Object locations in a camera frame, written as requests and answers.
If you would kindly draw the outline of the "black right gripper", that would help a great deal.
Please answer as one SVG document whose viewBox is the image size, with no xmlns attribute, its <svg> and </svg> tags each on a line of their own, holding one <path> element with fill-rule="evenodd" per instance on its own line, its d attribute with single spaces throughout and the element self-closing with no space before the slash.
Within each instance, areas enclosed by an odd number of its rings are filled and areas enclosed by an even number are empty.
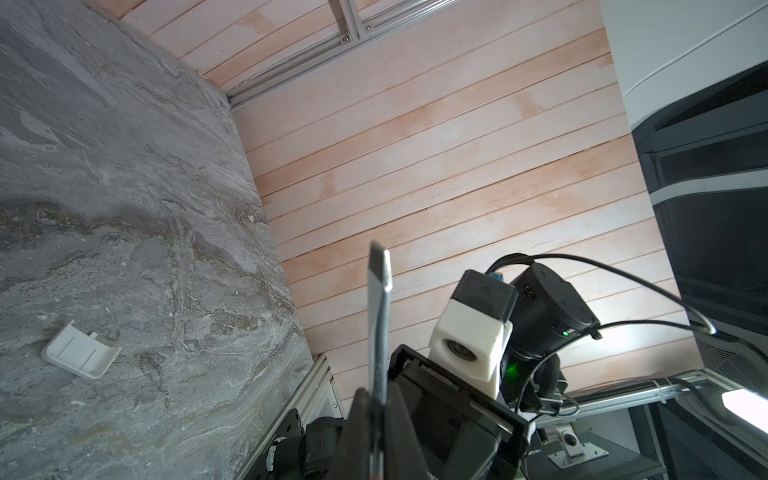
<svg viewBox="0 0 768 480">
<path fill-rule="evenodd" d="M 529 422 L 407 345 L 390 358 L 421 453 L 434 479 L 514 479 Z"/>
</svg>

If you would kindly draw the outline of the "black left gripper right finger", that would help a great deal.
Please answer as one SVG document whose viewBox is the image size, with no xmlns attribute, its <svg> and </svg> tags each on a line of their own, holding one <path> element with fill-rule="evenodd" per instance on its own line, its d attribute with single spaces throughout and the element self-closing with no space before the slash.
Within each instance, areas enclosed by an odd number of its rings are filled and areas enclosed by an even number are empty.
<svg viewBox="0 0 768 480">
<path fill-rule="evenodd" d="M 401 389 L 390 382 L 385 408 L 385 478 L 428 479 L 429 471 Z"/>
</svg>

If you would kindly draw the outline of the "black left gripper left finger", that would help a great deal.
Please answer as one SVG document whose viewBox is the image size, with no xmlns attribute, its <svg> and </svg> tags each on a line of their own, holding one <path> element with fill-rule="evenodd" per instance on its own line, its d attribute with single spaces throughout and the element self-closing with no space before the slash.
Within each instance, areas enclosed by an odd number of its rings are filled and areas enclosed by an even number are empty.
<svg viewBox="0 0 768 480">
<path fill-rule="evenodd" d="M 370 423 L 370 395 L 367 390 L 358 389 L 331 460 L 327 479 L 360 480 L 369 478 Z"/>
</svg>

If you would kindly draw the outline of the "white wide remote cover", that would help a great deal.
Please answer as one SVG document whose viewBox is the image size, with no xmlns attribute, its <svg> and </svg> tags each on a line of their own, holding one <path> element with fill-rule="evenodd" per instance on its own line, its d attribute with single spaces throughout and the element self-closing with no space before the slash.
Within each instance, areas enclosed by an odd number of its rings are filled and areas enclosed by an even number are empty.
<svg viewBox="0 0 768 480">
<path fill-rule="evenodd" d="M 86 334 L 67 323 L 43 348 L 42 358 L 76 376 L 96 380 L 101 378 L 121 352 L 97 340 L 98 334 Z"/>
</svg>

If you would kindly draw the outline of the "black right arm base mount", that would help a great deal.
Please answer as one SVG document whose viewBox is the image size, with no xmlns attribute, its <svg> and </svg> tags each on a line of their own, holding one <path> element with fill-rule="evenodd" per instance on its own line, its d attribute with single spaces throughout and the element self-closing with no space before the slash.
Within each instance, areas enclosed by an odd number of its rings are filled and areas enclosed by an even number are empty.
<svg viewBox="0 0 768 480">
<path fill-rule="evenodd" d="M 304 424 L 298 410 L 291 409 L 244 478 L 325 479 L 344 424 L 344 419 L 329 416 Z"/>
</svg>

